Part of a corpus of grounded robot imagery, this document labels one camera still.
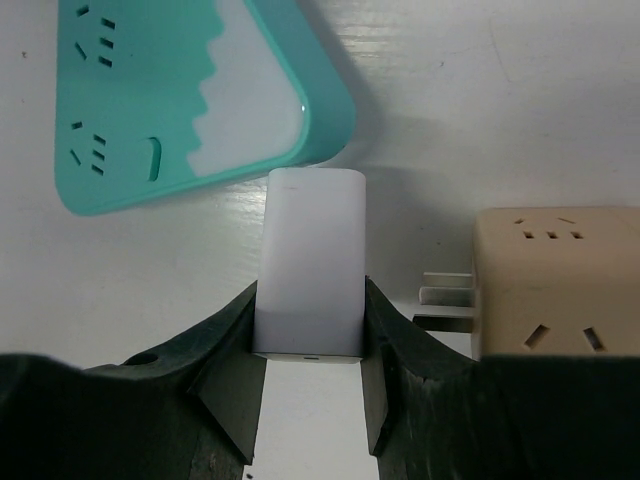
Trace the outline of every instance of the beige power strip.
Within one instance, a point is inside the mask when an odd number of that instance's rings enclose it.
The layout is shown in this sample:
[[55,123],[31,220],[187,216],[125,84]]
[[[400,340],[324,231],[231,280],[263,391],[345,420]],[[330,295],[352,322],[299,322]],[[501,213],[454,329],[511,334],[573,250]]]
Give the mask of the beige power strip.
[[472,306],[468,326],[416,323],[471,332],[474,358],[640,354],[640,208],[484,211],[470,283],[446,278],[426,275],[421,302]]

